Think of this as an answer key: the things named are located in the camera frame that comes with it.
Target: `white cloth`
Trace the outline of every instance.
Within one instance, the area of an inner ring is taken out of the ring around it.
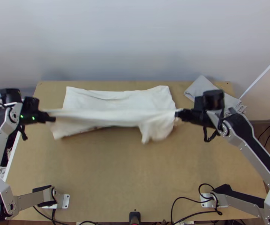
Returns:
[[[175,111],[168,86],[143,91],[90,91],[66,87],[63,108],[46,110],[57,118],[50,124],[55,139],[100,127],[138,126],[142,143],[166,138],[173,129]]]
[[[184,95],[194,102],[194,97],[203,95],[203,92],[218,89],[206,77],[200,75],[184,92]],[[245,113],[246,106],[242,101],[225,93],[225,116],[229,116],[229,108],[235,108],[240,113]]]

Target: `gray cloth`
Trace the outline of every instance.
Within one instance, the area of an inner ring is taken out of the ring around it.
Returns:
[[[199,76],[189,88],[186,89],[184,95],[194,102],[194,97],[201,96],[203,92],[218,89],[206,77]],[[245,113],[246,106],[242,101],[225,93],[225,116],[229,116],[229,108],[235,108],[239,113]]]

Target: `tabletop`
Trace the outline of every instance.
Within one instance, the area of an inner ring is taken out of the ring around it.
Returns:
[[[167,85],[177,108],[192,108],[183,95],[192,84],[186,81],[42,81],[34,97],[40,109],[62,108],[66,87],[87,90],[145,90]],[[230,82],[215,85],[233,95]],[[264,198],[261,177],[240,150],[221,137],[203,141],[203,128],[182,123],[163,141],[141,143],[136,127],[108,127],[54,140],[48,125],[27,126],[27,141],[19,140],[7,177],[14,195],[53,185],[70,194],[68,209],[57,210],[57,220],[80,222],[128,222],[129,212],[141,213],[143,222],[170,221],[173,201],[180,196],[200,200],[198,186],[231,185],[238,192]],[[209,192],[204,187],[202,192]],[[51,210],[43,210],[47,215]],[[173,220],[205,211],[201,204],[180,199]],[[228,207],[195,221],[254,218]],[[14,219],[45,220],[33,208]]]

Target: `black joint actuator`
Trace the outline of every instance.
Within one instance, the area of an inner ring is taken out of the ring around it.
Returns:
[[[140,212],[130,212],[129,225],[141,225]]]
[[[184,122],[190,122],[200,126],[215,128],[212,121],[205,111],[194,109],[183,109],[175,113],[175,117],[181,118]]]
[[[223,110],[225,108],[225,93],[223,90],[205,91],[202,95],[205,110]]]
[[[12,102],[21,102],[21,93],[19,89],[15,88],[1,89],[0,94],[3,104],[8,104]]]

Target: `silver metal plate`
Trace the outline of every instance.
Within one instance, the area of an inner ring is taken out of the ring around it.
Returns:
[[[67,209],[69,205],[69,199],[70,195],[68,194],[63,194],[63,203],[61,204],[54,204],[51,206],[43,206],[43,209]]]
[[[210,198],[211,197],[211,194],[210,193],[201,193],[203,196],[205,196],[206,198]],[[200,199],[201,201],[206,201],[208,199],[206,198],[203,198],[202,196],[200,196]],[[211,200],[209,202],[205,202],[205,203],[201,203],[202,207],[203,208],[215,208],[216,207],[216,203]],[[224,206],[218,206],[218,208],[227,208],[228,206],[227,205],[224,205]]]

